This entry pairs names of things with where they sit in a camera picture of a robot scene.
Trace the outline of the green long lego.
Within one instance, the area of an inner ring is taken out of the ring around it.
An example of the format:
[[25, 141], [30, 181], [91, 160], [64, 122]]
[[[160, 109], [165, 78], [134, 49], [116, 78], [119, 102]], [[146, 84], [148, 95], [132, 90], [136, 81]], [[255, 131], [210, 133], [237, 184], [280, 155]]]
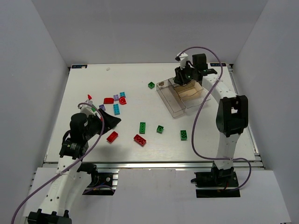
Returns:
[[139, 134], [145, 134], [145, 131], [146, 131], [146, 123], [145, 122], [140, 122]]

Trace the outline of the green square lego top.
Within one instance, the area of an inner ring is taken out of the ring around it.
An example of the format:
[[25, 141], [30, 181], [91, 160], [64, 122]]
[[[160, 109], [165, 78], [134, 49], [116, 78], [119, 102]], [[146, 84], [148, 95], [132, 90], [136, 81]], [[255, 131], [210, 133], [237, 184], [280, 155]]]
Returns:
[[153, 82], [148, 83], [148, 87], [150, 89], [153, 89], [155, 87], [155, 84]]

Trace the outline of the green square lego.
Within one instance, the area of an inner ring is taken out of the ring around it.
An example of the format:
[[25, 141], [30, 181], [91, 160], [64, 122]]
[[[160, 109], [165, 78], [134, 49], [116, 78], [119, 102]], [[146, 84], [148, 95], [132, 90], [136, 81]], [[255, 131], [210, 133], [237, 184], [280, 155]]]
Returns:
[[164, 131], [164, 127], [158, 125], [156, 132], [157, 132], [157, 133], [163, 133], [163, 131]]
[[148, 87], [150, 89], [153, 89], [155, 87], [155, 84], [153, 82], [148, 83]]

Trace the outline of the green brick lego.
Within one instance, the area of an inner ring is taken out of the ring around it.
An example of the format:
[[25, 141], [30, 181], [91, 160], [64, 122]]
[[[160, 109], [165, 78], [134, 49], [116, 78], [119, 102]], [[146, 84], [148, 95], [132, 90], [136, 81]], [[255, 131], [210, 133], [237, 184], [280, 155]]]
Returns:
[[180, 131], [180, 139], [181, 139], [182, 141], [187, 140], [187, 132], [186, 132], [186, 130], [181, 130], [181, 131]]

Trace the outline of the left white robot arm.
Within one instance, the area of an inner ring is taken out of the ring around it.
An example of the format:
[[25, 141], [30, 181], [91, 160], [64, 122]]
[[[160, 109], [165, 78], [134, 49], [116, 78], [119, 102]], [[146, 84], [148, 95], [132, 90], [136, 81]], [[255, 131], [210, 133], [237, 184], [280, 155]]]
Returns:
[[87, 187], [96, 184], [96, 166], [82, 161], [87, 154], [88, 141], [95, 135], [109, 132], [121, 121], [102, 109], [98, 111], [99, 115], [82, 107], [79, 113], [71, 116], [70, 129], [63, 136], [59, 152], [57, 177], [50, 182], [49, 191], [37, 211], [29, 213], [29, 224], [72, 223], [70, 211], [75, 201]]

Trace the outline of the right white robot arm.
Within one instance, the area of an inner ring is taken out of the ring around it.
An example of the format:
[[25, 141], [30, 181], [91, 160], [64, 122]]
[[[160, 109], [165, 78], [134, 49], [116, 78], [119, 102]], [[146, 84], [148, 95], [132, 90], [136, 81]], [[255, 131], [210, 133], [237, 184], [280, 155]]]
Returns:
[[220, 140], [216, 158], [212, 159], [213, 167], [223, 173], [230, 172], [237, 141], [249, 122], [248, 98], [237, 95], [221, 81], [217, 71], [208, 68], [205, 54], [193, 55], [190, 62], [186, 53], [179, 53], [176, 60], [180, 66], [175, 69], [174, 83], [184, 86], [196, 81], [218, 103], [216, 126]]

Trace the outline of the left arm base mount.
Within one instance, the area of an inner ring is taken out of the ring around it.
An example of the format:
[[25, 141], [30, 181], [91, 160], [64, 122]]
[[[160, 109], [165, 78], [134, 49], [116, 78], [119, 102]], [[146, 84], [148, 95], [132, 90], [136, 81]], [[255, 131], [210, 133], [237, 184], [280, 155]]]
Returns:
[[113, 173], [100, 172], [95, 164], [82, 163], [77, 170], [78, 173], [86, 173], [91, 177], [90, 184], [86, 187], [83, 195], [89, 196], [113, 196]]

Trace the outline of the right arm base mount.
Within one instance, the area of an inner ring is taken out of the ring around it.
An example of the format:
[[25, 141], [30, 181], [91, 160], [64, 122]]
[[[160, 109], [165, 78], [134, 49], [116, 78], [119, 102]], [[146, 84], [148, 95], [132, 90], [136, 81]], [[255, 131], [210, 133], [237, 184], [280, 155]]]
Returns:
[[238, 198], [241, 197], [236, 172], [229, 178], [216, 181], [211, 172], [197, 172], [191, 179], [191, 183], [196, 186], [197, 198]]

